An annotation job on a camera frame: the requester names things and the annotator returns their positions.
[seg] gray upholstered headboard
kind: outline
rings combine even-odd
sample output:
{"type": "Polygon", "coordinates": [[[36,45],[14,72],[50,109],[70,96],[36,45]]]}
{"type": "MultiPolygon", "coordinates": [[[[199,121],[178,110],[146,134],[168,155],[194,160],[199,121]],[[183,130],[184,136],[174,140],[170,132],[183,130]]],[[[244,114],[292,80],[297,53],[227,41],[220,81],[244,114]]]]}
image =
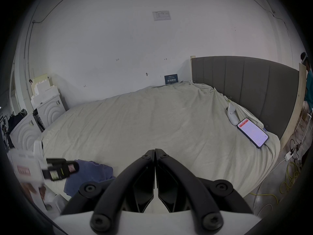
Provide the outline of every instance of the gray upholstered headboard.
{"type": "Polygon", "coordinates": [[[303,89],[299,85],[303,83],[303,67],[299,76],[298,70],[286,65],[238,56],[194,57],[191,64],[195,83],[208,84],[232,97],[260,119],[268,131],[282,138],[296,105],[298,88],[303,89]]]}

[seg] white bedsheet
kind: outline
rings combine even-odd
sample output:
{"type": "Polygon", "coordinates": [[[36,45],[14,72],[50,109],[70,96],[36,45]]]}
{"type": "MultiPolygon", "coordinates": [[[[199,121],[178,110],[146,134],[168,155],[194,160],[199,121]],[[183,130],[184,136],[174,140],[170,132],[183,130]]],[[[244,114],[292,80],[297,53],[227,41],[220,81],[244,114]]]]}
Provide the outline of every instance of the white bedsheet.
{"type": "MultiPolygon", "coordinates": [[[[233,103],[240,120],[255,119],[233,103]]],[[[64,113],[43,133],[45,157],[92,160],[113,167],[117,176],[146,151],[163,149],[197,177],[230,181],[245,196],[271,171],[280,151],[278,137],[261,149],[226,114],[226,97],[191,82],[147,87],[83,104],[64,113]]],[[[57,194],[65,180],[47,182],[57,194]]]]}

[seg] screw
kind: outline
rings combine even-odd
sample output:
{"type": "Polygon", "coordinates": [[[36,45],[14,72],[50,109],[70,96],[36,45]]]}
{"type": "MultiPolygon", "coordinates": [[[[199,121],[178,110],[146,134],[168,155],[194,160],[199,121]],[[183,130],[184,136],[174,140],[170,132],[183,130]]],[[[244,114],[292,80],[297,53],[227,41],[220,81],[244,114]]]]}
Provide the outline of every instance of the screw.
{"type": "Polygon", "coordinates": [[[143,159],[150,159],[151,157],[149,155],[143,155],[142,158],[143,159]]]}
{"type": "Polygon", "coordinates": [[[96,190],[96,187],[93,185],[88,185],[85,187],[85,191],[87,192],[93,192],[94,190],[96,190]]]}
{"type": "Polygon", "coordinates": [[[90,226],[99,232],[105,232],[110,229],[111,221],[103,214],[94,214],[90,221],[90,226]]]}
{"type": "Polygon", "coordinates": [[[223,218],[220,213],[209,213],[203,218],[202,225],[207,230],[216,230],[223,225],[223,218]]]}
{"type": "Polygon", "coordinates": [[[221,184],[218,184],[218,185],[216,186],[216,188],[219,189],[219,190],[221,190],[221,191],[226,191],[228,187],[227,187],[226,184],[221,183],[221,184]]]}

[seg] hand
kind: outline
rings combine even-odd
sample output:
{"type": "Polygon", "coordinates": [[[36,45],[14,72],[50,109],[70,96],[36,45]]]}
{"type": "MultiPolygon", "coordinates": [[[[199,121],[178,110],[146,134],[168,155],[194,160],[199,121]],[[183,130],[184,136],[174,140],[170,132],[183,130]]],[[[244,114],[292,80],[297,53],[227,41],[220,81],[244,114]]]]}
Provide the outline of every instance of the hand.
{"type": "MultiPolygon", "coordinates": [[[[22,186],[26,196],[29,198],[30,201],[33,202],[33,199],[32,199],[32,197],[30,195],[30,192],[36,194],[37,191],[35,190],[35,188],[32,186],[31,183],[21,183],[21,186],[22,186]]],[[[41,186],[39,188],[39,193],[40,193],[40,196],[41,196],[42,200],[44,200],[45,199],[46,188],[44,186],[41,186]]]]}

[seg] smartphone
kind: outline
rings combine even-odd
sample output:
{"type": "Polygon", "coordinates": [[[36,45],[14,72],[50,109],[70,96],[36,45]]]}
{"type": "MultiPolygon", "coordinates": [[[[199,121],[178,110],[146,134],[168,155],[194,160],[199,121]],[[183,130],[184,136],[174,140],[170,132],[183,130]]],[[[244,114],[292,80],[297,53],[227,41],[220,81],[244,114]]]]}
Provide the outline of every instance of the smartphone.
{"type": "Polygon", "coordinates": [[[247,118],[237,124],[237,128],[259,149],[268,139],[268,135],[247,118]]]}

